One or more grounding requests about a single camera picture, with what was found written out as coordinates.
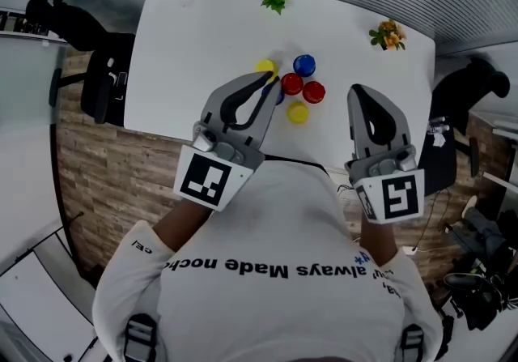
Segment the blue cup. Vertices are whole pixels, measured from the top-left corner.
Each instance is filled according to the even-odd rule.
[[[266,94],[267,91],[269,91],[270,89],[272,88],[272,85],[271,84],[266,84],[263,88],[262,88],[262,92],[261,94]],[[278,97],[277,97],[277,103],[275,103],[276,106],[280,105],[282,103],[282,101],[284,100],[284,91],[281,89],[281,92],[278,94]]]
[[[315,69],[315,58],[309,54],[299,55],[293,61],[293,71],[300,75],[300,77],[309,77],[315,72]]]

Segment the red cup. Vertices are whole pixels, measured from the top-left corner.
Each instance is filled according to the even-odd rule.
[[[320,103],[324,99],[325,88],[317,81],[310,81],[304,86],[302,95],[308,103]]]
[[[300,75],[295,73],[286,74],[282,77],[281,87],[284,91],[284,94],[289,96],[294,96],[295,94],[299,94],[304,87],[304,81]]]

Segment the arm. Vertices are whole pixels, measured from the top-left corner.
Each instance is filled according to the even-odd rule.
[[[153,229],[138,221],[119,244],[99,281],[92,309],[97,336],[113,360],[124,360],[125,326],[142,294],[211,212],[183,200]]]
[[[383,266],[397,254],[396,239],[391,224],[371,224],[362,214],[359,244],[372,256],[378,266]]]
[[[370,224],[362,217],[360,245],[384,272],[405,304],[405,325],[415,323],[424,333],[423,361],[433,361],[443,338],[443,326],[414,262],[397,251],[391,224]]]
[[[182,199],[153,230],[167,247],[178,251],[207,221],[212,211],[203,205]]]

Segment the floor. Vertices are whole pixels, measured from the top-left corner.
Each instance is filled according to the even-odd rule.
[[[84,72],[90,55],[69,49],[63,75]],[[62,197],[69,217],[80,211],[70,227],[79,258],[88,269],[106,266],[118,243],[139,219],[156,223],[179,198],[173,194],[181,142],[125,130],[111,125],[96,125],[79,107],[82,84],[62,89],[57,124],[57,162]],[[424,216],[395,226],[397,243],[414,246],[412,257],[432,297],[444,290],[437,282],[452,267],[462,252],[442,232],[444,223],[454,223],[471,195],[486,198],[498,187],[482,178],[490,172],[504,178],[509,159],[505,139],[494,136],[484,121],[471,117],[467,137],[478,138],[480,172],[472,178],[467,156],[457,152],[456,183],[440,193],[431,211],[434,195],[427,197]],[[342,191],[340,201],[353,236],[359,235],[361,206],[355,194]]]

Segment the person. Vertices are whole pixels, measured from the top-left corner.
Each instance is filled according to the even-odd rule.
[[[446,224],[444,231],[466,252],[487,267],[489,274],[510,273],[512,252],[495,221],[489,221],[477,209],[478,197],[472,196],[461,213],[462,221]]]
[[[329,176],[295,162],[263,162],[222,212],[182,200],[129,230],[93,305],[114,360],[143,302],[158,319],[157,361],[392,361],[409,315],[422,360],[442,339],[392,225],[363,219],[353,242]]]

